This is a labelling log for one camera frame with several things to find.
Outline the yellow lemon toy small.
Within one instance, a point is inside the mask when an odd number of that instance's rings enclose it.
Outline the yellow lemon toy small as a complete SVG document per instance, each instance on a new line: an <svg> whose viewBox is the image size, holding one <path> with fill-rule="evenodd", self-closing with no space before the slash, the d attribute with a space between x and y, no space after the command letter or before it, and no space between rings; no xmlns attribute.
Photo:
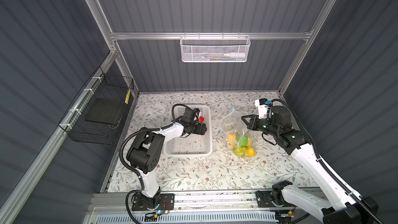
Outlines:
<svg viewBox="0 0 398 224"><path fill-rule="evenodd" d="M236 136L235 134L228 134L226 140L230 146L236 146Z"/></svg>

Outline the white plastic basket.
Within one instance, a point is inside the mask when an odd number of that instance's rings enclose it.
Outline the white plastic basket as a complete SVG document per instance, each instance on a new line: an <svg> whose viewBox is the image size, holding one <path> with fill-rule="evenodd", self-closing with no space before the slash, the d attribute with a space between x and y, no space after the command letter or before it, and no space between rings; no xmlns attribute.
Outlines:
<svg viewBox="0 0 398 224"><path fill-rule="evenodd" d="M201 104L188 104L192 109L198 108L201 117L204 118L203 123L206 124L207 130L204 135L191 134L182 138L174 138L163 145L163 152L167 157L175 158L195 158L205 157L212 153L212 125L211 111L209 106Z"/></svg>

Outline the aluminium front rail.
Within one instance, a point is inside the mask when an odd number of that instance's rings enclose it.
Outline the aluminium front rail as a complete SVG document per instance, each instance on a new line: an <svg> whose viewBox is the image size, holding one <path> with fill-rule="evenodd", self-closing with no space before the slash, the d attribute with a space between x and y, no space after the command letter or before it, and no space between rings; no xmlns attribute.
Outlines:
<svg viewBox="0 0 398 224"><path fill-rule="evenodd" d="M303 212L304 208L297 203L287 204L284 207L275 207L271 203L264 203L259 207L260 201L257 191L270 194L270 189L238 189L238 190L199 190L199 191L166 191L173 194L174 199L167 203L159 202L158 208L171 212L194 211L246 211L246 210L294 210ZM125 214L126 192L95 194L87 210L89 214Z"/></svg>

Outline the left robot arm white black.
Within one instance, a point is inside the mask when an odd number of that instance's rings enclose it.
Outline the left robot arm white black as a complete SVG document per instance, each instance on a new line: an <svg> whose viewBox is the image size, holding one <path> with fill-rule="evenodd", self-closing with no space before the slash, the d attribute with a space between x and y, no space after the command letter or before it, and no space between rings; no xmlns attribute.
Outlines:
<svg viewBox="0 0 398 224"><path fill-rule="evenodd" d="M206 124L200 121L200 117L198 108L176 104L172 107L171 123L154 129L144 127L125 138L119 150L119 160L138 176L144 197L153 199L160 194L154 170L160 161L163 145L184 135L206 134Z"/></svg>

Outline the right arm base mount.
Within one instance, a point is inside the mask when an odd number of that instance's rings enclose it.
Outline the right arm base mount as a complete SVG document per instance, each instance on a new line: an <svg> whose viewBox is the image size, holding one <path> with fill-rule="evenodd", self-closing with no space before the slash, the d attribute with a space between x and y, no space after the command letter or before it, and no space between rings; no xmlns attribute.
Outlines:
<svg viewBox="0 0 398 224"><path fill-rule="evenodd" d="M274 184L271 190L257 190L255 195L258 207L266 208L293 206L284 199L282 194L282 190L290 185L293 185L293 183L288 180L283 180Z"/></svg>

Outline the black pad in basket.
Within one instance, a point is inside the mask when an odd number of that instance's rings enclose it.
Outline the black pad in basket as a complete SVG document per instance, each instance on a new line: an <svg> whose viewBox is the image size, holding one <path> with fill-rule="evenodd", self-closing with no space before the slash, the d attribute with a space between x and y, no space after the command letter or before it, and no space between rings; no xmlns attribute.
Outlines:
<svg viewBox="0 0 398 224"><path fill-rule="evenodd" d="M120 101L96 99L93 106L85 116L85 121L114 124L121 116L123 103Z"/></svg>

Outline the clear zip top bag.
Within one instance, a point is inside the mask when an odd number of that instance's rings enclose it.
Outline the clear zip top bag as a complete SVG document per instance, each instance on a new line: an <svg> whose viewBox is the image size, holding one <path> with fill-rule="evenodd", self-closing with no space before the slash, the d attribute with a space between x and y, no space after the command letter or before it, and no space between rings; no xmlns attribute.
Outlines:
<svg viewBox="0 0 398 224"><path fill-rule="evenodd" d="M227 148L229 149L230 153L232 156L236 159L240 159L241 161L244 162L249 162L254 159L255 155L253 157L239 157L234 153L234 148L239 147L237 146L237 141L236 141L236 146L230 146L229 143L226 140L226 136L228 134L235 134L237 137L238 135L246 135L249 138L248 141L248 147L251 147L255 150L255 133L253 131L250 131L247 129L246 125L244 122L241 120L242 116L248 115L247 112L240 112L237 111L236 109L232 109L232 111L224 116L221 121L220 121L220 127L222 130L222 133L224 134L224 140L226 141Z"/></svg>

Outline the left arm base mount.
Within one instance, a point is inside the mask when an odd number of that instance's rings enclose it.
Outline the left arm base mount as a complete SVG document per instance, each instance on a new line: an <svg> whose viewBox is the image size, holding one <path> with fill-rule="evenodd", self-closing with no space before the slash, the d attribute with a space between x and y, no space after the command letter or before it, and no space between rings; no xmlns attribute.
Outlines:
<svg viewBox="0 0 398 224"><path fill-rule="evenodd" d="M175 194L157 194L153 198L148 198L141 193L136 193L131 203L133 211L170 211L174 209Z"/></svg>

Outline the yellow marker pen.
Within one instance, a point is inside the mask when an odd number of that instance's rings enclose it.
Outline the yellow marker pen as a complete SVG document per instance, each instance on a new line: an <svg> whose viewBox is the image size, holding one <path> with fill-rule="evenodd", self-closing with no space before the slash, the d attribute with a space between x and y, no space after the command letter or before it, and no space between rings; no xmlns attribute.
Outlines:
<svg viewBox="0 0 398 224"><path fill-rule="evenodd" d="M125 104L128 104L128 103L129 103L130 95L131 95L131 90L129 89L129 90L127 91L127 93L126 93L126 96L125 96L125 100L124 100L124 103L125 103Z"/></svg>

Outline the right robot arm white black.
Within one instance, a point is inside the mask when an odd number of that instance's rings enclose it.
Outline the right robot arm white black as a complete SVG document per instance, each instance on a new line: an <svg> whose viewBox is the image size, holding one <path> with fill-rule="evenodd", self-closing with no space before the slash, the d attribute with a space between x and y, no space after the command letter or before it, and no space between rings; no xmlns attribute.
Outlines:
<svg viewBox="0 0 398 224"><path fill-rule="evenodd" d="M317 198L284 180L273 185L273 203L295 205L323 224L380 224L376 216L378 204L371 197L364 198L327 164L304 127L293 128L293 117L295 114L288 107L271 105L261 115L241 117L247 129L272 136L276 145L309 173L326 197Z"/></svg>

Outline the yellow round fruit toy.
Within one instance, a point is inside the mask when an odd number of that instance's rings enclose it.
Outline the yellow round fruit toy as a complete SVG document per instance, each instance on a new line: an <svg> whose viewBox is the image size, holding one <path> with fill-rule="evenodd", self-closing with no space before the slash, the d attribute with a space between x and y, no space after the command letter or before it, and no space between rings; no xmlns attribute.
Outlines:
<svg viewBox="0 0 398 224"><path fill-rule="evenodd" d="M245 156L253 157L256 154L255 150L251 147L248 147L247 151L245 152Z"/></svg>

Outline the white tube in basket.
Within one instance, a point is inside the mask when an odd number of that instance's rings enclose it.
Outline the white tube in basket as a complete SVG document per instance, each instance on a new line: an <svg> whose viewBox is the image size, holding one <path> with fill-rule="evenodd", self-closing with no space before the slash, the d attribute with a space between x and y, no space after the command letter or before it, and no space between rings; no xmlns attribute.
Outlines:
<svg viewBox="0 0 398 224"><path fill-rule="evenodd" d="M230 52L223 54L224 57L228 59L244 59L246 54L244 52Z"/></svg>

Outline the green lime toy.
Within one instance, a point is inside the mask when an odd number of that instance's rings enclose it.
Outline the green lime toy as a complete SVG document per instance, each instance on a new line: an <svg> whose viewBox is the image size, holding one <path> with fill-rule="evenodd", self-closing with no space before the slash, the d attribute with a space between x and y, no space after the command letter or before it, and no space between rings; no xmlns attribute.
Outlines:
<svg viewBox="0 0 398 224"><path fill-rule="evenodd" d="M236 137L237 146L239 147L246 147L248 146L249 138L246 135L238 135Z"/></svg>

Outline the green pear toy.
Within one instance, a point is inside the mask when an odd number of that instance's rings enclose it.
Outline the green pear toy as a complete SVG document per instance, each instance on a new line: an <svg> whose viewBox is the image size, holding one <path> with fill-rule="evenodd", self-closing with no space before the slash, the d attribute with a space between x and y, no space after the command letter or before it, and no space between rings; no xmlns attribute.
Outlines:
<svg viewBox="0 0 398 224"><path fill-rule="evenodd" d="M234 153L239 157L244 157L247 152L247 147L235 147Z"/></svg>

